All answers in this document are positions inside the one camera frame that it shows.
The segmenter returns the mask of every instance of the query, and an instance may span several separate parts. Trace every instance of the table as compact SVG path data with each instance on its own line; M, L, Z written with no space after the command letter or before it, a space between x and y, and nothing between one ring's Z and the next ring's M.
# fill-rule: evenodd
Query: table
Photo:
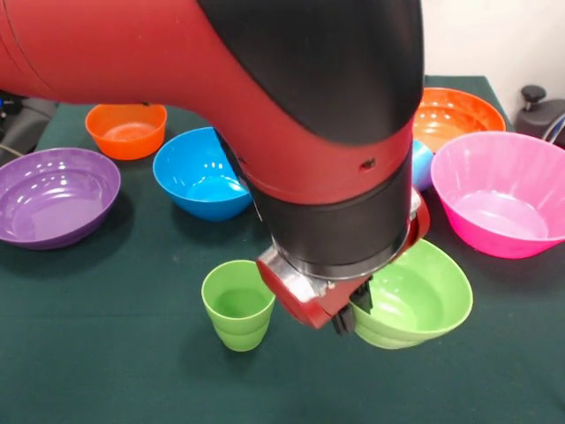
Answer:
M426 84L480 95L482 77ZM62 105L40 148L95 148L88 106ZM169 136L206 125L169 110ZM152 159L120 163L108 221L79 245L0 246L0 422L18 424L561 423L565 246L524 261L474 252L426 201L427 238L458 261L475 307L457 331L384 351L276 306L254 352L224 349L200 300L220 262L254 259L268 237L252 209L203 223L173 207Z

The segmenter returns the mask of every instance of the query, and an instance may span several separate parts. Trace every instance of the plastic bowl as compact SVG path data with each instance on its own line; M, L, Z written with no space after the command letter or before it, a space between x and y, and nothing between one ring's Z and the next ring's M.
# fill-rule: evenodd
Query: plastic bowl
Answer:
M373 274L371 313L352 304L355 332L382 349L420 345L445 335L469 316L469 280L447 254L421 239Z
M225 221L252 203L211 127L185 132L166 143L155 156L153 172L169 197L200 219Z
M31 250L72 245L96 230L114 203L120 172L82 148L53 148L0 168L0 239Z
M423 192L432 185L433 153L424 143L414 140L412 143L412 185Z
M434 153L460 135L505 130L504 117L492 104L452 88L424 88L414 117L414 138Z
M85 125L108 157L133 161L156 152L165 141L167 110L159 104L99 104Z
M565 151L512 132L459 137L432 161L432 181L456 234L506 259L565 241Z

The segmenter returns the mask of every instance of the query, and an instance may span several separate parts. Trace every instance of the plastic cup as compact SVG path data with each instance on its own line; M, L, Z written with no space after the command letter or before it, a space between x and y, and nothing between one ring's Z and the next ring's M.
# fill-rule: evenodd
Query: plastic cup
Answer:
M160 104L99 104L85 126L96 146L118 161L152 155L165 141L167 110Z
M253 261L230 261L216 267L202 284L202 301L214 330L228 349L248 352L267 334L275 295Z
M373 274L371 313L353 305L355 332L382 349L420 345L459 327L472 310L469 280L439 247L421 239Z
M412 185L423 192L432 185L433 153L424 143L414 140L412 144Z

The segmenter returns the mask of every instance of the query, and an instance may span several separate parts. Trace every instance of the red-orange bowl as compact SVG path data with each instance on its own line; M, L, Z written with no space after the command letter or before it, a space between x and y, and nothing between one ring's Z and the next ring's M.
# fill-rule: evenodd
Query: red-orange bowl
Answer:
M426 87L414 117L414 138L434 153L454 138L480 131L506 131L489 102L453 88Z

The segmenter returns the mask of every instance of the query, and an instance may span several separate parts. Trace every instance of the small hole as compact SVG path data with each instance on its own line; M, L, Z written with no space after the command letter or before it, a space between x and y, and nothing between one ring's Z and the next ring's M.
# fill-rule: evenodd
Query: small hole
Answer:
M374 158L368 159L363 163L361 163L361 166L359 166L359 170L361 171L370 170L371 168L374 168L375 164L376 161L374 160Z

